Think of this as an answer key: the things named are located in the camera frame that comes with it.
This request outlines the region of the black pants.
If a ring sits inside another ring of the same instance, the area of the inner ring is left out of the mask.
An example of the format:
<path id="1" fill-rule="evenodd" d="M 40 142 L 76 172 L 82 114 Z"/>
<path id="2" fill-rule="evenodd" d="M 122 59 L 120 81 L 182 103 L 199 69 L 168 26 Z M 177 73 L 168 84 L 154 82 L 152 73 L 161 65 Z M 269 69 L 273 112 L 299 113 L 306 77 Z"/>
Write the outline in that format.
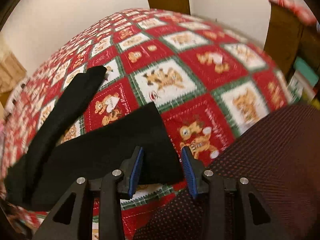
<path id="1" fill-rule="evenodd" d="M 86 110 L 105 73 L 105 67 L 95 66 L 71 81 L 27 153 L 8 169 L 4 179 L 7 202 L 31 211 L 48 211 L 77 178 L 103 177 L 131 157 L 136 146 L 143 149 L 140 185 L 171 185 L 183 180 L 178 154 L 154 103 L 58 143 L 63 132 Z"/>

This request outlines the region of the red mesh chair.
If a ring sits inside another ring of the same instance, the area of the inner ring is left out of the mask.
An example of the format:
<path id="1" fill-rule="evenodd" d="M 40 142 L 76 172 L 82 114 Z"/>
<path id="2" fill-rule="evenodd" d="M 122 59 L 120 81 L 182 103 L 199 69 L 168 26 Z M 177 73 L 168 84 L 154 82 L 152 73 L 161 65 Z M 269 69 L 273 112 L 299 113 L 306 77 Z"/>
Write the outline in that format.
<path id="1" fill-rule="evenodd" d="M 319 110 L 298 103 L 270 113 L 135 239 L 319 239 Z"/>

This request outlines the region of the red christmas patterned bedspread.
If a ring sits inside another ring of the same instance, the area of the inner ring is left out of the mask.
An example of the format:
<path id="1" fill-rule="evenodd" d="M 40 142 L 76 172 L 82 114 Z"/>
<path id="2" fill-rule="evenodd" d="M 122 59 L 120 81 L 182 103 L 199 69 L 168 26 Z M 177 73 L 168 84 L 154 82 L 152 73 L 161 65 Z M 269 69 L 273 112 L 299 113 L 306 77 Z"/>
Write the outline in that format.
<path id="1" fill-rule="evenodd" d="M 58 145 L 153 102 L 174 149 L 188 146 L 208 165 L 257 121 L 289 103 L 282 72 L 247 38 L 178 12 L 123 10 L 76 35 L 29 77 L 5 126 L 3 177 L 71 81 L 98 65 L 106 77 Z"/>

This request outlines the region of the beige curtain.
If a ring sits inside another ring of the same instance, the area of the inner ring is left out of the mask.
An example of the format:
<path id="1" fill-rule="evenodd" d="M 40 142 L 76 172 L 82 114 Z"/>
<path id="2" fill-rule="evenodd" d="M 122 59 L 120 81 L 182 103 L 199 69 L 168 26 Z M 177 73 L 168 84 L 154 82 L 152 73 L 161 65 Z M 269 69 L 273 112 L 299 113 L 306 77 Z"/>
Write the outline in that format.
<path id="1" fill-rule="evenodd" d="M 7 45 L 3 35 L 0 40 L 1 94 L 12 91 L 26 77 L 27 71 Z"/>

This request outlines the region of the brown wooden cabinet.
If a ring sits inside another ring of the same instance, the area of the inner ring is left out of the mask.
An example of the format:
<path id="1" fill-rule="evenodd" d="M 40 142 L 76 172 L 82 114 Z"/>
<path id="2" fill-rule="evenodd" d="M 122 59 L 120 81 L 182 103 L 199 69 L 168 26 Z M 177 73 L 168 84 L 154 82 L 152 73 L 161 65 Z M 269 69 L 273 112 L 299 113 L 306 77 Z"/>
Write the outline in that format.
<path id="1" fill-rule="evenodd" d="M 302 24 L 291 11 L 274 3 L 271 4 L 264 51 L 285 77 L 293 73 L 296 57 L 301 57 L 319 74 L 319 33 Z"/>

